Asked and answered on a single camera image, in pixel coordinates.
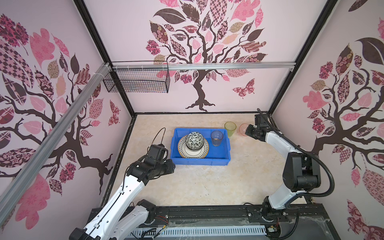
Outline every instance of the blue plastic bin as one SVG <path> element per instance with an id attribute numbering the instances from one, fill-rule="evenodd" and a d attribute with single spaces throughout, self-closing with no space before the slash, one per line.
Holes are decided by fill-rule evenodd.
<path id="1" fill-rule="evenodd" d="M 223 140 L 220 146 L 215 147 L 212 145 L 211 133 L 215 130 L 224 133 Z M 190 134 L 191 132 L 199 132 L 208 141 L 209 151 L 205 158 L 183 158 L 177 145 L 182 137 Z M 178 165 L 211 165 L 211 166 L 226 166 L 231 161 L 230 155 L 231 145 L 229 143 L 228 133 L 225 129 L 212 129 L 212 128 L 176 128 L 172 142 L 170 145 L 170 158 L 174 164 Z"/>

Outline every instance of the wallpaper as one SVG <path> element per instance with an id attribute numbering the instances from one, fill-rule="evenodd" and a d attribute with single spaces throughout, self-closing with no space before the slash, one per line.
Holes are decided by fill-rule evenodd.
<path id="1" fill-rule="evenodd" d="M 114 61 L 257 63 L 294 61 L 324 2 L 116 0 L 111 4 L 88 1 L 87 6 Z M 117 8 L 113 17 L 104 17 Z M 138 15 L 139 8 L 145 10 Z M 304 8 L 305 23 L 297 17 Z M 284 68 L 170 71 L 168 93 L 127 95 L 136 112 L 266 110 L 287 72 Z M 166 73 L 160 71 L 152 80 Z"/>
<path id="2" fill-rule="evenodd" d="M 16 4 L 27 3 L 9 5 L 0 16 L 1 193 L 102 64 L 72 2 L 33 4 L 47 12 L 59 7 L 68 22 L 49 14 L 21 16 Z M 129 121 L 120 96 L 99 84 L 1 226 L 1 239 L 67 239 L 85 225 L 99 206 Z"/>
<path id="3" fill-rule="evenodd" d="M 382 10 L 374 0 L 340 3 L 274 115 L 282 131 L 318 154 L 335 176 L 335 191 L 316 201 L 341 239 L 384 239 Z M 328 188 L 322 176 L 314 192 Z"/>

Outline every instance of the black wire mesh basket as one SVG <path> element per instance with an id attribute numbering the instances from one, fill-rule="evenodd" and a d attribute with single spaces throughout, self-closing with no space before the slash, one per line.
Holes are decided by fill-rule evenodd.
<path id="1" fill-rule="evenodd" d="M 153 65 L 139 65 L 153 62 Z M 168 93 L 169 70 L 166 61 L 127 61 L 117 65 L 104 77 L 108 92 Z"/>

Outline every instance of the butterfly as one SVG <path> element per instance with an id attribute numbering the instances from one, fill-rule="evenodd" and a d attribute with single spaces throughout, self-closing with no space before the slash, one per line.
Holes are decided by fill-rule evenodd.
<path id="1" fill-rule="evenodd" d="M 112 110 L 112 116 L 109 118 L 109 121 L 108 121 L 108 126 L 112 125 L 112 124 L 117 124 L 119 123 L 119 113 L 120 113 L 120 110 L 118 107 L 115 107 L 115 104 L 110 100 L 109 101 L 109 104 L 111 105 L 111 110 Z"/>
<path id="2" fill-rule="evenodd" d="M 240 97 L 242 97 L 244 99 L 244 96 L 247 94 L 247 93 L 253 93 L 254 94 L 254 90 L 255 88 L 253 87 L 253 85 L 255 84 L 255 79 L 252 79 L 251 81 L 249 81 L 247 83 L 247 85 L 245 86 L 245 88 L 234 88 L 232 90 L 235 91 L 235 93 L 238 93 Z"/>

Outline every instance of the tree decal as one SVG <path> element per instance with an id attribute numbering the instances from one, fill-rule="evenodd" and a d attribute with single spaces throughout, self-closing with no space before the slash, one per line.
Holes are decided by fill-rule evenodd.
<path id="1" fill-rule="evenodd" d="M 9 42 L 8 44 L 0 39 L 0 70 L 2 71 L 0 81 L 4 82 L 4 89 L 8 92 L 7 95 L 0 95 L 0 103 L 6 106 L 0 108 L 0 149 L 5 148 L 12 140 L 19 141 L 17 148 L 0 153 L 0 167 L 13 168 L 28 162 L 35 152 L 35 149 L 23 147 L 26 143 L 20 139 L 40 145 L 74 102 L 76 95 L 81 93 L 79 86 L 87 84 L 91 76 L 88 64 L 80 70 L 76 56 L 73 54 L 70 58 L 70 52 L 65 44 L 57 37 L 52 39 L 48 30 L 43 28 L 40 30 L 41 36 L 33 33 L 29 38 L 32 53 L 38 63 L 32 66 L 35 70 L 32 72 L 28 62 L 13 48 L 19 44 L 28 43 L 25 29 L 20 23 L 15 25 L 5 15 L 0 19 L 0 26 L 2 29 L 0 36 Z M 21 32 L 19 35 L 16 34 L 18 29 L 23 29 L 25 32 L 22 38 Z M 53 55 L 56 46 L 50 41 L 54 41 L 60 50 L 59 56 Z M 47 69 L 42 69 L 41 64 L 45 60 L 50 61 Z M 100 121 L 96 120 L 103 107 L 103 99 L 97 98 L 100 89 L 101 85 L 97 87 L 65 132 L 66 141 L 52 152 L 43 166 L 50 170 L 48 175 L 39 181 L 45 182 L 46 186 L 54 192 L 63 194 L 63 184 L 74 178 L 77 169 L 93 167 L 99 173 L 101 193 L 103 177 L 111 172 L 112 168 L 107 169 L 107 167 L 112 155 L 101 161 L 98 158 L 85 156 L 83 153 L 83 147 L 88 146 L 87 139 L 92 137 L 90 129 L 100 124 Z M 33 108 L 25 109 L 25 103 L 31 103 Z M 120 110 L 112 102 L 110 103 L 113 114 L 110 121 L 117 124 Z M 11 124 L 16 115 L 22 117 L 18 122 Z M 15 177 L 19 172 L 9 174 L 2 170 L 0 177 Z"/>
<path id="2" fill-rule="evenodd" d="M 353 162 L 354 185 L 362 180 L 369 194 L 384 205 L 384 119 L 379 118 L 384 109 L 384 74 L 364 68 L 365 61 L 377 67 L 384 65 L 384 43 L 376 38 L 357 41 L 362 43 L 362 56 L 347 45 L 336 62 L 320 67 L 321 80 L 311 85 L 314 91 L 304 96 L 303 102 L 313 110 L 308 116 L 317 135 L 312 152 L 319 154 L 324 144 L 335 145 L 332 154 L 339 154 L 340 164 Z M 372 147 L 372 142 L 380 147 Z M 357 154 L 361 154 L 365 168 L 356 163 Z M 353 218 L 348 221 L 357 234 L 361 222 Z M 368 234 L 371 229 L 365 228 Z"/>
<path id="3" fill-rule="evenodd" d="M 181 1 L 180 5 L 171 0 L 160 2 L 172 8 L 159 10 L 154 14 L 154 19 L 149 21 L 155 40 L 149 40 L 146 49 L 156 55 L 155 64 L 162 64 L 160 61 L 172 64 L 260 62 L 267 55 L 256 53 L 266 45 L 265 41 L 255 41 L 263 29 L 251 31 L 259 27 L 263 20 L 261 7 L 255 9 L 260 5 L 260 0 L 235 0 L 233 5 L 237 7 L 232 15 L 227 14 L 227 0 Z M 168 24 L 156 23 L 159 17 Z M 215 105 L 205 99 L 203 80 L 217 81 L 221 78 L 229 81 L 230 77 L 236 78 L 246 73 L 249 73 L 246 69 L 227 70 L 226 73 L 216 69 L 169 72 L 170 77 L 175 77 L 175 82 L 192 83 L 197 92 L 198 99 L 186 109 L 199 106 L 205 112 L 207 110 L 203 106 Z M 253 92 L 252 85 L 248 83 L 245 88 L 233 90 L 244 97 Z"/>

